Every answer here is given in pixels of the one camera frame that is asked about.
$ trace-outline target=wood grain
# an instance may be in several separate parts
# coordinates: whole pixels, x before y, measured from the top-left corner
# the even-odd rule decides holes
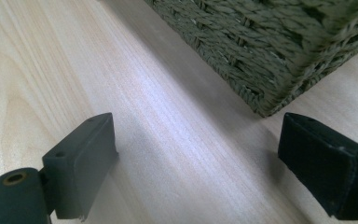
[[[358,142],[358,55],[261,119],[142,0],[0,1],[0,175],[108,111],[120,159],[88,223],[338,223],[277,144],[287,111]]]

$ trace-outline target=light wood grain surface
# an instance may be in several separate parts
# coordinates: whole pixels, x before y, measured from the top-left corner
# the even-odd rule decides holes
[[[120,156],[88,223],[338,223],[277,147],[287,111],[358,142],[358,55],[261,119],[143,0],[0,0],[0,175],[109,111]]]

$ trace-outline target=wicker basket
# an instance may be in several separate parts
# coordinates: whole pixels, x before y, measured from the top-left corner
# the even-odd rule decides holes
[[[358,53],[358,0],[146,0],[261,116]]]

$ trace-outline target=woven basket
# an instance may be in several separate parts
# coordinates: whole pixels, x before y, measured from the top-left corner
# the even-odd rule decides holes
[[[146,0],[261,116],[358,53],[358,0]]]

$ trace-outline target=dark green wicker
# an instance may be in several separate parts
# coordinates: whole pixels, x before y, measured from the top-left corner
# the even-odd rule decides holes
[[[146,0],[261,116],[358,53],[358,0]]]

